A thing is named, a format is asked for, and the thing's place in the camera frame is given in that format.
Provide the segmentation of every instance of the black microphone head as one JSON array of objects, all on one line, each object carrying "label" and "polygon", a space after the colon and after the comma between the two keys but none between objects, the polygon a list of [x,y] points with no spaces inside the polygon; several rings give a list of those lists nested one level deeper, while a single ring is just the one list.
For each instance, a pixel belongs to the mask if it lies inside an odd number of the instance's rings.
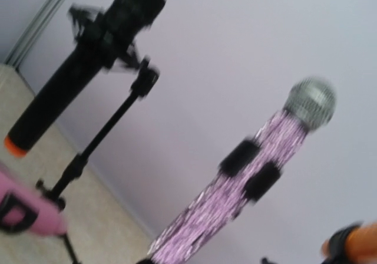
[{"label": "black microphone head", "polygon": [[129,44],[154,22],[165,3],[166,0],[115,0],[104,15],[105,26],[119,41]]}]

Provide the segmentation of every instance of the black microphone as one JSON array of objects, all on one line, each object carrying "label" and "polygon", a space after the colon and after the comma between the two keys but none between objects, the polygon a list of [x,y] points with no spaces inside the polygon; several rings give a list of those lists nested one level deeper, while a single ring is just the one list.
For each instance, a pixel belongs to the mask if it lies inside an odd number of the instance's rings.
[{"label": "black microphone", "polygon": [[56,70],[5,138],[8,151],[23,157],[53,122],[102,69],[120,59],[138,68],[129,55],[135,36],[148,28],[166,0],[114,0],[105,12],[72,7],[74,25],[79,24],[75,50]]}]

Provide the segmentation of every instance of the beige floor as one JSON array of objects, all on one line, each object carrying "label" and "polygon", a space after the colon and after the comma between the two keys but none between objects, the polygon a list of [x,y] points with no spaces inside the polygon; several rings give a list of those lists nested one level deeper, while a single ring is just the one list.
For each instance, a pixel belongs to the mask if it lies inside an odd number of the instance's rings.
[{"label": "beige floor", "polygon": [[[10,68],[0,65],[0,140],[32,100],[32,93]],[[25,184],[43,177],[53,184],[75,151],[52,127],[23,159],[9,155],[0,144],[0,160]],[[64,193],[70,236],[83,264],[135,264],[149,244],[148,237],[114,200],[99,180],[86,170]],[[60,240],[29,234],[0,233],[0,264],[70,264]]]}]

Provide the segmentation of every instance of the microphone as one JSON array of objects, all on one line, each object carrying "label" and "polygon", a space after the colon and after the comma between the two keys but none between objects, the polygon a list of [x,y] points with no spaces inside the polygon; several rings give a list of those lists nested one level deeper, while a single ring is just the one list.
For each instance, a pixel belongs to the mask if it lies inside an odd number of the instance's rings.
[{"label": "microphone", "polygon": [[368,263],[377,260],[377,222],[351,225],[336,232],[321,247],[328,262]]},{"label": "microphone", "polygon": [[284,108],[221,162],[214,180],[154,240],[147,259],[138,264],[188,261],[248,202],[256,203],[274,185],[308,133],[330,121],[335,104],[327,81],[311,77],[296,84]]},{"label": "microphone", "polygon": [[116,59],[138,69],[130,57],[135,36],[148,28],[165,6],[166,0],[115,0],[105,12],[91,20],[90,12],[70,9],[77,46],[43,86],[5,138],[6,149],[23,157],[33,148],[53,122],[102,69],[110,69]]}]

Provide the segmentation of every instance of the black holder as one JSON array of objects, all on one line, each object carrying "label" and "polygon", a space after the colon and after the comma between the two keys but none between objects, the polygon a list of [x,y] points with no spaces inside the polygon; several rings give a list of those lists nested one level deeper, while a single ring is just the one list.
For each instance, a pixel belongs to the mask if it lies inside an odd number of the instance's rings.
[{"label": "black holder", "polygon": [[[87,9],[77,9],[71,7],[70,15],[72,17],[72,22],[74,26],[77,26],[77,32],[75,33],[75,40],[77,42],[81,41],[84,35],[84,28],[91,24],[92,19],[98,19],[103,17],[103,13],[95,8]],[[114,115],[107,121],[103,128],[98,132],[98,134],[93,138],[89,145],[84,149],[82,153],[78,153],[69,165],[63,171],[61,178],[57,181],[52,189],[47,189],[44,186],[44,181],[42,179],[38,180],[36,188],[42,192],[42,195],[55,203],[60,211],[63,211],[66,202],[63,197],[61,197],[62,192],[65,188],[74,180],[79,179],[84,171],[85,166],[88,163],[88,159],[97,146],[103,141],[106,135],[113,129],[113,127],[118,123],[121,117],[127,112],[127,110],[136,102],[138,99],[142,99],[148,95],[148,93],[153,88],[154,84],[159,78],[159,72],[156,69],[149,67],[149,58],[144,57],[142,61],[139,60],[138,53],[135,44],[132,43],[127,47],[126,51],[120,51],[119,47],[113,48],[112,52],[117,55],[117,58],[122,61],[121,68],[125,70],[137,71],[138,76],[136,80],[131,85],[131,93],[125,102],[120,106],[120,108],[114,113]],[[72,243],[68,235],[62,235],[60,238],[64,241],[65,248],[72,260],[72,264],[80,264],[77,256],[74,252]]]}]

